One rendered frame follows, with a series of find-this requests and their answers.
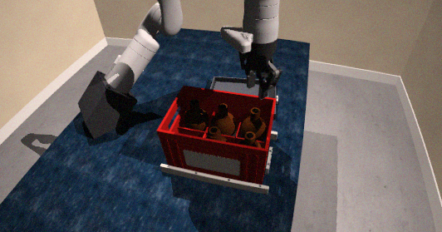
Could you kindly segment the red crate with dividers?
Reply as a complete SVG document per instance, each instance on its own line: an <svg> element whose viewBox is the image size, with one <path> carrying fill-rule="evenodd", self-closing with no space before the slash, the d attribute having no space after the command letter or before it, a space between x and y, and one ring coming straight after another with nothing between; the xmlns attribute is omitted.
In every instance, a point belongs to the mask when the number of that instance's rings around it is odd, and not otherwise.
<svg viewBox="0 0 442 232"><path fill-rule="evenodd" d="M198 100L199 107L209 115L206 131L185 128L184 116L190 109L189 102L193 99ZM212 118L219 112L219 104L222 103L227 104L228 112L236 120L236 136L222 135L228 142L206 138ZM275 104L276 98L265 97L260 100L258 96L229 91L199 87L193 89L175 107L166 126L164 146L168 165L261 185L268 157ZM169 129L168 125L179 106L179 114ZM241 138L242 123L250 116L254 107L260 109L260 117L267 124L267 141L257 141L262 148L239 144L244 140Z"/></svg>

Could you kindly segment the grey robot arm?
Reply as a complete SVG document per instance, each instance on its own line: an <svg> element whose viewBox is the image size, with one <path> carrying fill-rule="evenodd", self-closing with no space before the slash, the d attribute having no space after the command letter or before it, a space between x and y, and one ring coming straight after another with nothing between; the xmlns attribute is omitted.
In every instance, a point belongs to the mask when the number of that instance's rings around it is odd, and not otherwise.
<svg viewBox="0 0 442 232"><path fill-rule="evenodd" d="M244 0L243 28L223 26L221 38L239 52L250 52L252 42L274 42L278 35L279 3L280 0ZM160 48L156 33L172 37L182 23L180 0L158 0L145 15L128 47L106 73L106 81L117 91L129 93Z"/></svg>

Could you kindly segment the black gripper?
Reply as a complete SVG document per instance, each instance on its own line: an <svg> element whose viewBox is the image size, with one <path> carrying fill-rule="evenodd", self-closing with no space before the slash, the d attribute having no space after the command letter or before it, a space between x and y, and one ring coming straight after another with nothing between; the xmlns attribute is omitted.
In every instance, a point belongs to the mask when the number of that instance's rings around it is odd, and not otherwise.
<svg viewBox="0 0 442 232"><path fill-rule="evenodd" d="M259 80L258 98L260 100L268 96L268 90L277 85L282 74L282 69L277 69L273 65L273 54L276 49L277 40L263 44L252 42L250 52L238 52L241 68L245 70L245 74L247 75L247 88L255 86L256 76ZM244 64L245 60L247 60L246 64ZM256 74L254 72L256 72ZM264 78L267 80L265 81L266 83L263 82Z"/></svg>

